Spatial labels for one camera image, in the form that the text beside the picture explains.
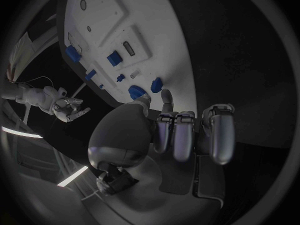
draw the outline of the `light strip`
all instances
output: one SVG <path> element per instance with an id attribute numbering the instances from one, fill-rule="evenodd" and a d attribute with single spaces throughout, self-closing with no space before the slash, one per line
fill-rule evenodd
<path id="1" fill-rule="evenodd" d="M 87 170 L 88 167 L 84 166 L 77 172 L 75 172 L 73 175 L 69 176 L 67 179 L 63 180 L 61 183 L 57 184 L 57 186 L 64 187 L 68 185 L 70 182 L 72 182 L 75 178 L 77 178 L 80 174 L 82 174 L 85 170 Z"/>
<path id="2" fill-rule="evenodd" d="M 37 135 L 37 134 L 31 134 L 31 133 L 26 133 L 26 132 L 21 132 L 21 131 L 15 131 L 15 130 L 11 130 L 9 128 L 6 128 L 4 126 L 2 127 L 2 130 L 4 132 L 9 133 L 9 134 L 15 134 L 15 135 L 23 136 L 23 137 L 38 138 L 38 139 L 43 138 L 43 137 L 41 137 L 40 135 Z"/>

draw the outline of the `white platform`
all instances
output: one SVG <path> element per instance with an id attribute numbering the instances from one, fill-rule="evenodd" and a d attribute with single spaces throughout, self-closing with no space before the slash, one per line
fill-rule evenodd
<path id="1" fill-rule="evenodd" d="M 64 43 L 81 53 L 79 61 L 92 80 L 121 103 L 131 102 L 128 89 L 136 85 L 152 98 L 151 109 L 161 111 L 161 92 L 151 84 L 161 78 L 163 88 L 173 95 L 174 110 L 197 115 L 193 70 L 186 41 L 169 0 L 68 0 L 65 11 Z M 127 41 L 135 55 L 123 46 Z M 123 61 L 112 66 L 107 57 L 117 51 Z M 130 78 L 138 70 L 139 74 Z M 125 79 L 117 82 L 123 74 Z"/>

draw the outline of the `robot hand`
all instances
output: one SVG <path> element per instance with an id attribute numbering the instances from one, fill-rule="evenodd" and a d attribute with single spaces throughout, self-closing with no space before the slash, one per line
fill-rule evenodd
<path id="1" fill-rule="evenodd" d="M 91 109 L 88 107 L 84 110 L 80 111 L 81 104 L 83 103 L 82 99 L 77 99 L 77 98 L 62 98 L 57 100 L 53 106 L 52 106 L 52 111 L 54 112 L 55 116 L 67 123 L 71 122 L 87 112 L 89 112 Z"/>

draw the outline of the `white robot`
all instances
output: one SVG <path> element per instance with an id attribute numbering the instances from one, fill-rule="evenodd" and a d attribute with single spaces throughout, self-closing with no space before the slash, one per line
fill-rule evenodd
<path id="1" fill-rule="evenodd" d="M 15 100 L 20 104 L 29 103 L 39 107 L 43 112 L 55 115 L 65 123 L 71 122 L 91 110 L 89 107 L 80 110 L 83 100 L 66 97 L 66 94 L 67 91 L 62 87 L 58 91 L 51 86 L 45 86 L 44 89 L 30 88 L 25 83 L 15 84 L 5 80 L 1 97 Z"/>

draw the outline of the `round hole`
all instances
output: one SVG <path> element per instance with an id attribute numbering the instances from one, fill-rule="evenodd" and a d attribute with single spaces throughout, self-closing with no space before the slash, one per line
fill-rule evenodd
<path id="1" fill-rule="evenodd" d="M 80 1 L 80 7 L 84 11 L 87 9 L 87 2 L 85 0 Z"/>

